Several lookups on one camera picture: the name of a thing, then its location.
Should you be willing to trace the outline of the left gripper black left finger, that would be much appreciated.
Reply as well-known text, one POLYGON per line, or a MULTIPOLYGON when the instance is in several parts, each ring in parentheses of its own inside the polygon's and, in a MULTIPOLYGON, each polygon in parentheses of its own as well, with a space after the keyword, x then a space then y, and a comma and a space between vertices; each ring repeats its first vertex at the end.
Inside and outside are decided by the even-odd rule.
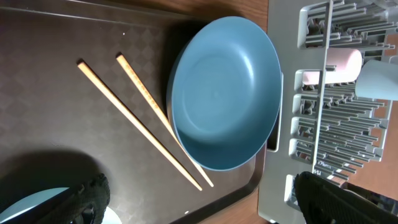
POLYGON ((7 213, 1 223, 58 224, 89 223, 101 224, 110 202, 109 183, 104 174, 44 200, 14 214, 7 213))

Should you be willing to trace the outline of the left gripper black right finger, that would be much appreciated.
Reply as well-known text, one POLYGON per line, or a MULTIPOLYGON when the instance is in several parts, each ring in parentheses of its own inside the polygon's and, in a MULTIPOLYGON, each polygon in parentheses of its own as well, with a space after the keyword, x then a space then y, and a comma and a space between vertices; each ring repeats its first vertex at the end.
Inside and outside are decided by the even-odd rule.
POLYGON ((311 172, 294 179, 295 196, 306 224, 397 224, 397 216, 311 172))

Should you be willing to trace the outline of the light blue bowl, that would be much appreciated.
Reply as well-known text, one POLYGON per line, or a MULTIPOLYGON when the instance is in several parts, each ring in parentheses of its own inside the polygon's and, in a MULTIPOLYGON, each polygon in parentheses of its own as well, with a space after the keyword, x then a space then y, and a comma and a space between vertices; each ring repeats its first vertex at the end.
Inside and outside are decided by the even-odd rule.
MULTIPOLYGON (((68 187, 47 189, 20 199, 1 212, 1 223, 5 223, 6 221, 11 220, 12 218, 17 217, 29 211, 30 209, 33 209, 39 204, 51 199, 67 189, 68 187)), ((102 224, 122 224, 122 221, 116 212, 114 212, 111 208, 106 207, 102 224)))

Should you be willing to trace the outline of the wooden chopstick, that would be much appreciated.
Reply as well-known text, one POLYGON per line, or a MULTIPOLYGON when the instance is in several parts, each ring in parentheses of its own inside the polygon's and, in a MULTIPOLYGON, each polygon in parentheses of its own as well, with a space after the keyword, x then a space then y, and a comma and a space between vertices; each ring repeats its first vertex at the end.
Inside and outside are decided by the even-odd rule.
POLYGON ((126 107, 126 105, 101 81, 101 79, 82 61, 77 67, 94 84, 97 89, 139 130, 139 132, 199 191, 202 191, 200 184, 193 176, 179 163, 176 158, 162 145, 160 141, 139 121, 138 118, 126 107))
POLYGON ((161 110, 160 106, 157 104, 157 102, 155 101, 155 99, 153 98, 153 96, 150 94, 150 92, 147 90, 147 88, 145 87, 145 85, 142 83, 142 81, 140 80, 140 78, 138 77, 138 75, 136 74, 136 72, 133 70, 133 68, 130 66, 130 64, 128 63, 128 61, 126 60, 126 58, 124 57, 123 54, 119 54, 116 57, 116 60, 118 61, 118 63, 120 64, 120 66, 122 66, 123 70, 126 72, 126 74, 128 75, 128 77, 131 79, 131 81, 133 82, 133 84, 136 86, 136 88, 139 90, 139 92, 141 93, 141 95, 144 97, 144 99, 146 100, 146 102, 148 102, 148 104, 150 105, 150 107, 152 108, 152 110, 154 111, 154 113, 157 115, 157 117, 160 119, 160 121, 162 122, 162 124, 167 128, 168 132, 172 135, 172 137, 175 139, 176 143, 179 145, 179 147, 181 148, 181 150, 186 154, 186 156, 189 158, 190 162, 195 166, 195 168, 197 169, 197 171, 199 171, 199 173, 201 174, 201 176, 207 181, 207 183, 210 185, 210 187, 214 187, 213 182, 211 181, 211 179, 208 177, 208 175, 206 174, 206 172, 203 170, 203 168, 197 164, 186 152, 186 150, 183 148, 183 146, 179 143, 177 137, 174 134, 174 131, 170 125, 170 122, 168 120, 168 118, 166 117, 166 115, 163 113, 163 111, 161 110))

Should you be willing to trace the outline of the light blue cup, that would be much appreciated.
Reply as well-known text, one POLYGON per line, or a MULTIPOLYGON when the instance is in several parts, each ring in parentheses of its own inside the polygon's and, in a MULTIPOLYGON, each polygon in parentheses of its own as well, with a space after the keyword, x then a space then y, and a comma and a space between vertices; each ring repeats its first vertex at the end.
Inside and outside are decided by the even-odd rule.
POLYGON ((370 60, 362 67, 355 95, 363 98, 397 101, 397 65, 370 60))

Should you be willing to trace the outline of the pink cup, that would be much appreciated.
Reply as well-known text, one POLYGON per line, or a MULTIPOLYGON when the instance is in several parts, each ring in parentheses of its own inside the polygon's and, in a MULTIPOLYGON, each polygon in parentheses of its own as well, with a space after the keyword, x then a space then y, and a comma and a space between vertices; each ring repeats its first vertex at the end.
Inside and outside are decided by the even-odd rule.
POLYGON ((326 72, 325 84, 355 81, 361 71, 362 62, 361 52, 357 49, 329 48, 326 65, 335 66, 335 70, 326 72))

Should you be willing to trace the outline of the dark blue plate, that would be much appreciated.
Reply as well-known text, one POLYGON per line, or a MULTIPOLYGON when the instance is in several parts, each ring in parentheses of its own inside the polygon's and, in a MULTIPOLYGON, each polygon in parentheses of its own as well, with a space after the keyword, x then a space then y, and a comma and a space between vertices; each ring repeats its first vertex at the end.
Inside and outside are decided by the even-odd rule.
POLYGON ((227 171, 263 148, 281 97, 280 62, 269 36, 249 19, 228 16, 204 26, 178 55, 167 113, 196 163, 227 171))

